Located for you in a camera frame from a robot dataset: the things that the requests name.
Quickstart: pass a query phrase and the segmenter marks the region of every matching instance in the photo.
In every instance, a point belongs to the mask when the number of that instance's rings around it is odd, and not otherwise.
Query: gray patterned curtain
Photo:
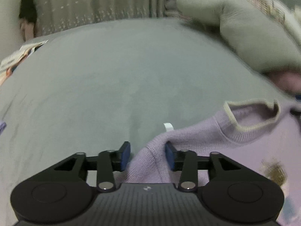
[[[165,0],[34,0],[36,35],[116,19],[164,16]]]

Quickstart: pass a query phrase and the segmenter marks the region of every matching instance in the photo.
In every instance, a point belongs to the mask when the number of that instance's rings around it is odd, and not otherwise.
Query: gray bed sheet
[[[178,129],[224,101],[287,97],[218,38],[176,19],[86,25],[48,39],[0,88],[0,226],[14,186],[67,156],[130,141],[136,154],[163,123]]]

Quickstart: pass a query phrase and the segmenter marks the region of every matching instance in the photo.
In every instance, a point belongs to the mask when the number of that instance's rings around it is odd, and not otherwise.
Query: wall
[[[18,23],[19,7],[20,0],[0,0],[0,61],[23,43]]]

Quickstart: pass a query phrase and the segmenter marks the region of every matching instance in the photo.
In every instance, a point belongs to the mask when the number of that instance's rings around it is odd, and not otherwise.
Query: white circular logo
[[[151,187],[145,186],[145,187],[143,187],[143,189],[144,189],[145,191],[149,191],[149,190],[151,190]]]

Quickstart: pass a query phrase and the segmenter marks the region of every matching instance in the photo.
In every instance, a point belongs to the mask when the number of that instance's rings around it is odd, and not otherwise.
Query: purple cloth
[[[190,149],[198,155],[221,152],[262,175],[263,161],[277,161],[282,164],[289,184],[288,207],[283,209],[278,222],[283,226],[301,225],[300,216],[298,218],[301,135],[296,117],[289,114],[291,108],[301,109],[301,106],[297,102],[225,104],[224,109],[210,119],[157,136],[134,157],[127,171],[116,181],[177,184],[180,173],[171,172],[165,159],[167,141],[177,150]],[[206,171],[199,171],[198,177],[200,186],[208,182]]]
[[[5,121],[0,121],[0,135],[4,131],[5,128],[6,128]]]

